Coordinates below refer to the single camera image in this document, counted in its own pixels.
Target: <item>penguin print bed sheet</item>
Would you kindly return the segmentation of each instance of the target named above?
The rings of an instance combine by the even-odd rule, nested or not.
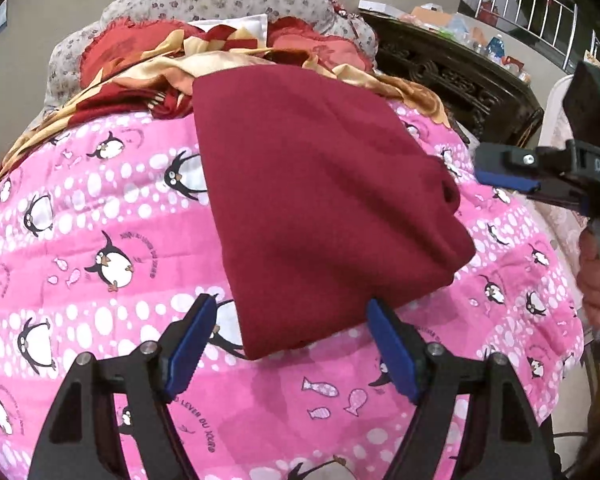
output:
[[[476,247],[450,286],[398,315],[455,354],[504,352],[542,420],[583,346],[566,271],[514,196],[475,181],[452,130],[391,106],[404,134],[440,156],[458,183],[457,215]],[[46,412],[80,352],[129,354],[158,339],[202,292],[216,297],[216,326],[189,389],[169,406],[200,478],[382,478],[413,407],[395,391],[367,328],[249,361],[209,193],[194,116],[159,121],[140,112],[61,132],[0,183],[7,478],[27,477]],[[274,289],[263,301],[285,308]],[[129,473],[144,480],[134,414],[125,396],[115,401]],[[458,399],[436,480],[450,477],[467,407]]]

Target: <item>metal screw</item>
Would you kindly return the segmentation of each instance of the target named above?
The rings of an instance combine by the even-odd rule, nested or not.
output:
[[[501,352],[494,352],[491,354],[491,358],[493,359],[494,363],[500,366],[504,366],[509,363],[509,358]]]
[[[427,345],[427,352],[434,357],[438,357],[445,353],[445,347],[443,347],[440,343],[429,343]]]
[[[140,345],[140,351],[144,355],[150,355],[158,349],[158,343],[155,341],[145,341]]]
[[[92,357],[93,355],[91,355],[90,352],[82,352],[81,354],[78,354],[77,358],[75,358],[75,362],[77,362],[80,366],[84,366],[91,361]]]

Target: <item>dark carved wood furniture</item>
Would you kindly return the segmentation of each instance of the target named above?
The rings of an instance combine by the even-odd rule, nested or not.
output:
[[[378,34],[378,68],[432,89],[478,140],[524,146],[542,123],[531,88],[489,59],[428,30],[361,14]]]

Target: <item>blue gripper pad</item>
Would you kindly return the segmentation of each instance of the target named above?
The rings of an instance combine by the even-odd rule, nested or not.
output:
[[[385,316],[377,300],[366,304],[366,323],[369,326],[391,381],[401,395],[417,404],[422,395],[416,382],[413,358],[405,348],[396,327]]]
[[[514,189],[520,193],[530,193],[537,189],[539,182],[532,178],[523,176],[512,176],[502,173],[491,173],[475,168],[475,178],[480,184],[485,186],[503,187],[504,189]]]
[[[206,298],[199,296],[184,319],[177,321],[177,323],[188,323],[189,326],[169,361],[169,376],[163,393],[170,401],[189,386],[193,372],[198,367],[202,352],[216,325],[216,314],[218,313],[216,298],[206,294],[205,296]]]

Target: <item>tabletop clutter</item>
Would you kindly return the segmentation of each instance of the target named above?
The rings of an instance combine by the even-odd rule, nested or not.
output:
[[[525,84],[531,83],[531,76],[524,70],[524,63],[514,57],[507,56],[502,35],[497,34],[487,41],[480,27],[471,29],[464,22],[462,14],[448,14],[436,4],[416,6],[411,12],[404,12],[395,7],[378,2],[360,0],[360,9],[380,12],[419,28],[429,30],[448,40],[455,41],[477,54],[487,57],[495,64],[508,70]]]

